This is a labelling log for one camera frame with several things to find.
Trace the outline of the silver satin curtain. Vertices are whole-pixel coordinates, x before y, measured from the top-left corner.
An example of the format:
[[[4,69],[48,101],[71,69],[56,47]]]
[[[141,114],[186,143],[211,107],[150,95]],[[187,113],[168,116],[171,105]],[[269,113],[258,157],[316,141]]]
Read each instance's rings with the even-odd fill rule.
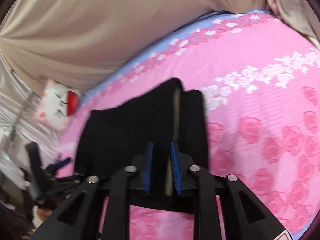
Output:
[[[34,120],[40,97],[22,81],[1,55],[1,129],[15,132],[12,149],[15,157],[26,155],[25,145],[38,143],[41,157],[49,162],[58,155],[60,133]]]

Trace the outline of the white cat face pillow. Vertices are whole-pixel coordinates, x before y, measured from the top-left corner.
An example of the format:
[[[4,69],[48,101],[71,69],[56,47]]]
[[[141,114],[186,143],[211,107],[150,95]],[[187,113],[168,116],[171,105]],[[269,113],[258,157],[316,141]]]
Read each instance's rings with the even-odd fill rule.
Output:
[[[56,131],[64,131],[75,114],[83,93],[52,79],[46,83],[34,120]]]

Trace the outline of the pink rose bedsheet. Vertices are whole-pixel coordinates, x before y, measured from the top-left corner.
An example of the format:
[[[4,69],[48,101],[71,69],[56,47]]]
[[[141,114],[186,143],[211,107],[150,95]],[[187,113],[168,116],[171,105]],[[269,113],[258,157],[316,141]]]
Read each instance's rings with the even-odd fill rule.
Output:
[[[147,48],[83,98],[59,152],[75,156],[91,110],[171,77],[204,94],[210,171],[238,176],[302,237],[319,211],[319,50],[268,11],[214,13]]]

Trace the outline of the floral cream blanket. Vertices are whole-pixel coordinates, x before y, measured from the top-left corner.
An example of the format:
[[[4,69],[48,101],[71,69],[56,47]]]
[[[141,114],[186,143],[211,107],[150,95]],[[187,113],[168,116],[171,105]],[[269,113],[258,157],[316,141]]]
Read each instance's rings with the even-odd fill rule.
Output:
[[[274,15],[319,48],[319,19],[307,0],[267,0]]]

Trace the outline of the beige curtain sheet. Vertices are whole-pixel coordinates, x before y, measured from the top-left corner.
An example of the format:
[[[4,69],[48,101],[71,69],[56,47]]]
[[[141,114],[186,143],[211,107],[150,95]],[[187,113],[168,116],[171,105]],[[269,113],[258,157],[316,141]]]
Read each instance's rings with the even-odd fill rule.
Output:
[[[209,11],[266,7],[266,0],[16,0],[1,23],[1,53],[38,94],[47,79],[88,90]]]

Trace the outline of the black pants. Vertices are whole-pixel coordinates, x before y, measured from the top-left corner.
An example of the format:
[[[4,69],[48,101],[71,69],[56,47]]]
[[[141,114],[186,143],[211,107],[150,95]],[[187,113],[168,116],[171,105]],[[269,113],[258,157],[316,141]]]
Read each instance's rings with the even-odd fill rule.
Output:
[[[172,142],[193,164],[209,166],[203,104],[199,90],[185,91],[172,78],[116,108],[91,111],[76,150],[75,172],[108,178],[135,165],[143,193],[133,205],[193,213],[193,192],[167,196],[165,184]]]

